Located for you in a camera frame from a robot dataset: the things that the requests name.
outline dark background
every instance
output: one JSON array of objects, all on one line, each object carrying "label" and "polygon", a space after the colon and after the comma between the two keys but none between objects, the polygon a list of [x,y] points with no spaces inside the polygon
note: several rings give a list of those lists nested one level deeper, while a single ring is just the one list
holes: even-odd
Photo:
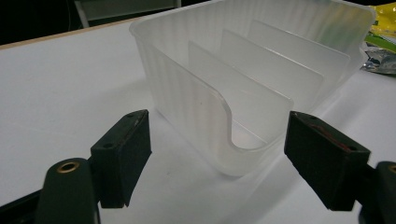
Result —
[{"label": "dark background", "polygon": [[[182,6],[204,1],[207,0],[182,0]],[[348,1],[361,5],[382,5],[393,2],[389,0]],[[0,45],[82,28],[73,0],[0,0],[0,2]],[[147,14],[149,13],[133,16],[138,17]],[[129,18],[122,17],[107,21],[93,21],[92,23],[90,22],[90,25]]]}]

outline plastic container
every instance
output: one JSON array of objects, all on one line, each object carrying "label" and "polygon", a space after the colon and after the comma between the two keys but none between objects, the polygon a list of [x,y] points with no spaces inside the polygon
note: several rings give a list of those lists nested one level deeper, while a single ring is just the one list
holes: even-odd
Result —
[{"label": "plastic container", "polygon": [[375,14],[328,0],[226,0],[134,22],[154,103],[221,172],[244,175],[365,62]]}]

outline curved divider slot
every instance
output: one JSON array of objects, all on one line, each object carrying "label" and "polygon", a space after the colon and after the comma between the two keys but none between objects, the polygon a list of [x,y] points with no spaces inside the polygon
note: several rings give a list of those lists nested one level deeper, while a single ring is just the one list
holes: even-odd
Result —
[{"label": "curved divider slot", "polygon": [[262,21],[251,22],[247,39],[322,74],[325,79],[318,94],[320,101],[337,87],[350,61],[349,56],[343,52],[280,30]]},{"label": "curved divider slot", "polygon": [[293,109],[299,111],[312,108],[324,81],[321,74],[228,30],[223,30],[219,57],[246,76],[290,97]]},{"label": "curved divider slot", "polygon": [[285,132],[291,99],[240,74],[193,42],[189,43],[189,69],[217,90],[231,108],[236,146],[264,147]]}]

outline ribbed container wall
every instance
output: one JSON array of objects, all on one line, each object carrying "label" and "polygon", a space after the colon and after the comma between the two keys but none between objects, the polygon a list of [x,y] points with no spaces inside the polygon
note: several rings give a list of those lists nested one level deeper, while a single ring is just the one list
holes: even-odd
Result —
[{"label": "ribbed container wall", "polygon": [[[233,132],[236,132],[233,127],[235,124],[245,129],[243,132],[252,139],[262,140],[263,137],[247,129],[243,121],[234,119],[237,116],[233,116],[233,112],[237,110],[228,105],[225,95],[213,87],[211,79],[204,80],[191,71],[189,48],[196,45],[207,50],[211,56],[219,58],[222,66],[229,66],[235,73],[240,73],[244,83],[257,81],[244,74],[238,67],[223,61],[219,54],[224,32],[241,35],[250,43],[252,40],[248,39],[248,34],[253,21],[263,22],[299,38],[323,45],[324,50],[325,47],[332,51],[338,50],[340,55],[345,54],[350,58],[346,66],[337,63],[333,65],[345,67],[338,70],[342,75],[338,75],[339,78],[335,79],[333,87],[328,85],[327,89],[323,89],[323,86],[326,86],[323,83],[332,74],[318,74],[319,77],[323,77],[323,81],[318,82],[317,95],[320,93],[328,96],[360,68],[364,60],[360,44],[374,21],[374,13],[368,7],[342,1],[226,0],[164,12],[133,23],[131,33],[135,36],[155,105],[186,139],[205,154],[217,169],[227,175],[244,175],[254,169],[262,157],[265,157],[265,152],[282,139],[286,131],[288,111],[299,105],[298,101],[293,102],[292,95],[275,89],[265,83],[264,79],[260,85],[284,94],[282,102],[290,101],[290,108],[285,107],[266,118],[258,116],[254,119],[260,123],[261,119],[279,119],[283,116],[281,118],[284,122],[274,126],[275,129],[283,131],[277,133],[269,142],[263,141],[259,147],[238,147],[233,139]],[[313,69],[313,66],[297,63],[292,58],[275,52],[271,47],[257,47],[270,50],[268,54],[274,53],[284,57],[294,66]],[[247,94],[241,90],[236,90],[239,91],[235,94],[236,97]],[[306,97],[314,102],[318,99],[317,95]],[[310,106],[302,110],[306,112],[313,109],[314,107]]]}]

